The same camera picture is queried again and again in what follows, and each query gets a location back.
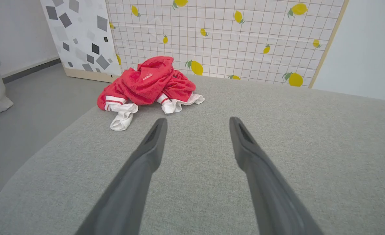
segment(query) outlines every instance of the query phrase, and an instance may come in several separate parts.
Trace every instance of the red towel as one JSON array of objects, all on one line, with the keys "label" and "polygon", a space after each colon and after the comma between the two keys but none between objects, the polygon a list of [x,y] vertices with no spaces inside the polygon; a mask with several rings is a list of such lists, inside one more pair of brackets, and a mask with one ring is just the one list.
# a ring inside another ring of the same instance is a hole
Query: red towel
[{"label": "red towel", "polygon": [[131,100],[137,105],[152,104],[163,93],[170,99],[186,102],[195,90],[195,84],[172,66],[173,58],[157,56],[129,68],[121,77],[104,88],[97,100],[100,109],[105,109],[107,100],[125,103]]}]

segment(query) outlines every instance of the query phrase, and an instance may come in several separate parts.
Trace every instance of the lemon print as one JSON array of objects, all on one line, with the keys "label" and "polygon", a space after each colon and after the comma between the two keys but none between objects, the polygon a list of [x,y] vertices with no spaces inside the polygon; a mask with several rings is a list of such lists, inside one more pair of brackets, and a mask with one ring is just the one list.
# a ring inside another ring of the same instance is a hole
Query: lemon print
[{"label": "lemon print", "polygon": [[298,3],[297,5],[293,6],[290,11],[288,12],[288,18],[289,16],[294,15],[302,15],[308,11],[307,6],[304,3]]},{"label": "lemon print", "polygon": [[139,13],[139,11],[137,10],[137,8],[135,6],[131,6],[131,12],[133,13],[133,15],[139,17],[141,16],[141,14]]},{"label": "lemon print", "polygon": [[314,46],[315,48],[320,48],[320,47],[321,47],[320,41],[317,40],[317,39],[315,39],[314,42],[313,42],[313,46]]},{"label": "lemon print", "polygon": [[269,46],[269,44],[267,44],[267,45],[265,46],[265,49],[263,49],[263,53],[264,53],[264,54],[268,54],[269,51],[270,51],[270,46]]},{"label": "lemon print", "polygon": [[173,0],[172,8],[183,7],[188,3],[188,0]]},{"label": "lemon print", "polygon": [[121,65],[121,59],[120,59],[120,56],[115,54],[117,56],[117,61],[118,61],[118,64]]},{"label": "lemon print", "polygon": [[208,36],[208,33],[205,31],[204,28],[201,29],[200,33],[201,33],[201,35],[204,36],[204,37],[205,37],[205,36]]},{"label": "lemon print", "polygon": [[282,78],[285,77],[285,81],[289,79],[289,84],[291,86],[301,86],[304,82],[303,77],[299,75],[298,73],[285,73]]},{"label": "lemon print", "polygon": [[202,65],[198,63],[197,61],[187,61],[185,63],[185,66],[188,66],[188,68],[191,68],[191,70],[196,74],[202,76],[202,72],[204,72],[204,69],[202,68]]},{"label": "lemon print", "polygon": [[236,76],[236,75],[230,75],[230,76],[229,76],[229,79],[240,80],[240,77],[238,77],[238,76]]},{"label": "lemon print", "polygon": [[242,16],[242,14],[238,10],[234,14],[234,20],[237,21],[239,24],[243,24],[244,23],[243,16]]}]

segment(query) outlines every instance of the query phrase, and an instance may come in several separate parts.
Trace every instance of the green leaf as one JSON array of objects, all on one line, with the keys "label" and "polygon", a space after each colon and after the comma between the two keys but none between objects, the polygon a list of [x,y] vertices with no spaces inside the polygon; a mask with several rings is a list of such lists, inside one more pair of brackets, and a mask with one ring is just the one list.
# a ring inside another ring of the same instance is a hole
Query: green leaf
[{"label": "green leaf", "polygon": [[291,76],[292,72],[291,73],[288,73],[286,76],[285,76],[285,82],[289,79],[289,77]]}]

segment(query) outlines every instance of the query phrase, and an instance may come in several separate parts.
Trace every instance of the red stripe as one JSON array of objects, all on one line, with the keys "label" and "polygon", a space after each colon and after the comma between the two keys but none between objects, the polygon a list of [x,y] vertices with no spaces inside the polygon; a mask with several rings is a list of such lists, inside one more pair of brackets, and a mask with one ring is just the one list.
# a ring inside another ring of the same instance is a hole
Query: red stripe
[{"label": "red stripe", "polygon": [[120,102],[120,101],[115,101],[115,100],[106,100],[106,102],[119,103],[119,104],[123,105],[122,102]]},{"label": "red stripe", "polygon": [[161,104],[163,104],[165,102],[165,100],[168,100],[169,98],[165,98],[164,100],[162,100]]}]

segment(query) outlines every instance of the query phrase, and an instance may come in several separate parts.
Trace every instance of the lemon pattern backdrop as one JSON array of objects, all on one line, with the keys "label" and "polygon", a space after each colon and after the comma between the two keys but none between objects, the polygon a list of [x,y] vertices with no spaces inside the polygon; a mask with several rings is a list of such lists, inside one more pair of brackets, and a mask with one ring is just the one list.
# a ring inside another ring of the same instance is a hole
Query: lemon pattern backdrop
[{"label": "lemon pattern backdrop", "polygon": [[121,68],[308,87],[345,0],[106,0]]}]

